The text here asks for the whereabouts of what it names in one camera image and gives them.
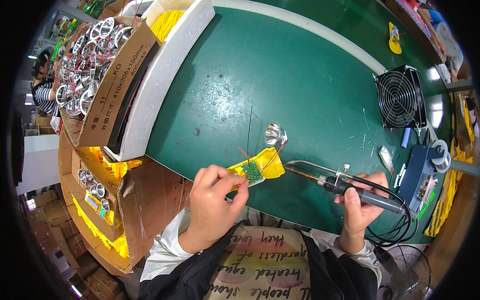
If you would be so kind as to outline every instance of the woman in striped shirt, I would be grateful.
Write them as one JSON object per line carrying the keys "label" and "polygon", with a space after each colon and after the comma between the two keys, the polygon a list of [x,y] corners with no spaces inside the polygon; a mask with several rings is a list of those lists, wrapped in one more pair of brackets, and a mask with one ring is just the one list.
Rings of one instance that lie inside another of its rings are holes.
{"label": "woman in striped shirt", "polygon": [[42,51],[35,61],[32,75],[35,78],[32,84],[32,97],[36,107],[52,117],[60,117],[60,112],[55,101],[53,78],[48,75],[48,62],[50,53]]}

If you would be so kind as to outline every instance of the soldering iron handle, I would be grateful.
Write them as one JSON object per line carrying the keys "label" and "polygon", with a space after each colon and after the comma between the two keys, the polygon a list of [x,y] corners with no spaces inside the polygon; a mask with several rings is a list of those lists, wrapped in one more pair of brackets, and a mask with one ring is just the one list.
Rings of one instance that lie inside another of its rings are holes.
{"label": "soldering iron handle", "polygon": [[397,203],[396,201],[394,201],[390,198],[384,198],[384,197],[379,196],[377,194],[374,194],[372,192],[365,191],[362,188],[356,187],[356,186],[352,185],[351,183],[345,182],[345,181],[340,180],[340,179],[336,181],[336,184],[334,183],[334,186],[333,186],[333,189],[332,189],[331,192],[333,194],[345,195],[345,191],[350,187],[353,187],[357,190],[357,193],[360,197],[360,201],[362,201],[362,202],[381,207],[383,209],[389,210],[389,211],[394,212],[396,214],[402,214],[402,215],[405,214],[405,209],[402,207],[402,205],[400,203]]}

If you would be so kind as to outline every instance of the standing fan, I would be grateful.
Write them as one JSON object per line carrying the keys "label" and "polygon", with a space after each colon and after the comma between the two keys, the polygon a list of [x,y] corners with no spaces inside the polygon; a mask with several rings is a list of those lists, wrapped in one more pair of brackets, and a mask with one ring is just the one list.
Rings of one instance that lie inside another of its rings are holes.
{"label": "standing fan", "polygon": [[374,79],[384,128],[427,126],[417,69],[403,65]]}
{"label": "standing fan", "polygon": [[377,293],[380,300],[421,300],[430,287],[432,270],[425,254],[419,249],[399,245],[387,251],[375,248],[374,265],[382,272]]}

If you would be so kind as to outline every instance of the striped shirt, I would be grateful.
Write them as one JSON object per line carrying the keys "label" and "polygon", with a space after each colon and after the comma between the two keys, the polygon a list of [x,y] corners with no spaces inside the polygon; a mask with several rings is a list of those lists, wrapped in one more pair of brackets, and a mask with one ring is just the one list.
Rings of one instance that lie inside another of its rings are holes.
{"label": "striped shirt", "polygon": [[50,100],[50,91],[53,86],[53,78],[45,76],[44,80],[35,87],[32,85],[32,98],[35,106],[46,114],[56,117],[58,106],[55,100]]}

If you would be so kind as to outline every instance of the green work table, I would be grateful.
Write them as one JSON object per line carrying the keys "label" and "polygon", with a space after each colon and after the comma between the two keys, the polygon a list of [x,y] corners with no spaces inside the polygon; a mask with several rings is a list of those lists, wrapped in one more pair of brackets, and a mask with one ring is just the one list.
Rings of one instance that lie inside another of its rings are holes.
{"label": "green work table", "polygon": [[[253,107],[249,156],[266,148],[264,130],[276,120],[288,134],[282,162],[305,159],[333,169],[348,163],[351,174],[386,172],[393,186],[396,174],[392,179],[378,156],[379,148],[367,142],[377,130],[372,141],[394,151],[397,172],[407,163],[411,146],[400,148],[403,130],[382,128],[370,68],[293,24],[232,8],[215,11],[170,86],[147,155],[191,180],[199,168],[210,164],[235,165],[245,159],[237,147],[247,151]],[[416,143],[413,132],[410,141]],[[360,147],[364,135],[365,148]],[[247,205],[259,211],[328,232],[342,229],[344,208],[312,181],[287,173],[249,191]],[[437,198],[409,242],[431,241],[422,232]],[[398,218],[385,211],[371,227],[382,233]]]}

